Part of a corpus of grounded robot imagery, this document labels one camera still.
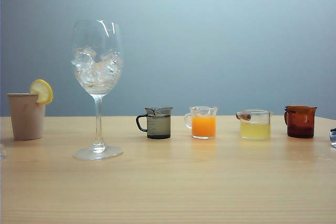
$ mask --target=lemon slice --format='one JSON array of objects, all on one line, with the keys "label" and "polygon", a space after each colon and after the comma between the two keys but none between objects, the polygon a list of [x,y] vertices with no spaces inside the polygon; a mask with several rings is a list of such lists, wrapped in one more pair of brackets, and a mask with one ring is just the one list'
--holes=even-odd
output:
[{"label": "lemon slice", "polygon": [[42,79],[37,79],[33,81],[30,85],[30,93],[38,94],[36,103],[38,104],[48,104],[53,100],[52,88],[48,82]]}]

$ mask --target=yellow liquid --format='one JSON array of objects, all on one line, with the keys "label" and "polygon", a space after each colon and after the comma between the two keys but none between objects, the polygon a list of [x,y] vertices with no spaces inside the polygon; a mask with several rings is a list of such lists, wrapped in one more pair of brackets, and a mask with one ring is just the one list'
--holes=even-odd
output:
[{"label": "yellow liquid", "polygon": [[244,138],[263,139],[270,136],[271,125],[269,123],[243,123],[240,122],[240,133]]}]

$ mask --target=brown glass pitcher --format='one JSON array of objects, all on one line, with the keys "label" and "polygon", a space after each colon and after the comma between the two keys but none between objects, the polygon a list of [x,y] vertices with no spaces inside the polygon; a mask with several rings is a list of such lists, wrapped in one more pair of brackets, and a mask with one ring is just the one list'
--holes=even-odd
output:
[{"label": "brown glass pitcher", "polygon": [[285,107],[287,135],[298,138],[314,136],[314,120],[317,107],[290,105]]}]

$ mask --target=beige cup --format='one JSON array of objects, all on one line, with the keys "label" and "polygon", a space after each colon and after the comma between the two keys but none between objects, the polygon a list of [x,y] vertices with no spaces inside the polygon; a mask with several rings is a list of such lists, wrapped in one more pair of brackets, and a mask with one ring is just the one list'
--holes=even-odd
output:
[{"label": "beige cup", "polygon": [[36,103],[36,94],[8,94],[14,140],[43,136],[45,105]]}]

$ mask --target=dark liquid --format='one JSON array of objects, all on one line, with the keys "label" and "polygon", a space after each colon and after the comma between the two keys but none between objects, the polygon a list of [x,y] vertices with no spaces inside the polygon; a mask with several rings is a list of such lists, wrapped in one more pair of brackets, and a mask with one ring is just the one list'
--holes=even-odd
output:
[{"label": "dark liquid", "polygon": [[170,137],[170,115],[148,116],[147,137],[152,139],[164,139]]},{"label": "dark liquid", "polygon": [[291,137],[311,138],[314,136],[314,128],[297,127],[296,125],[288,126],[287,134]]}]

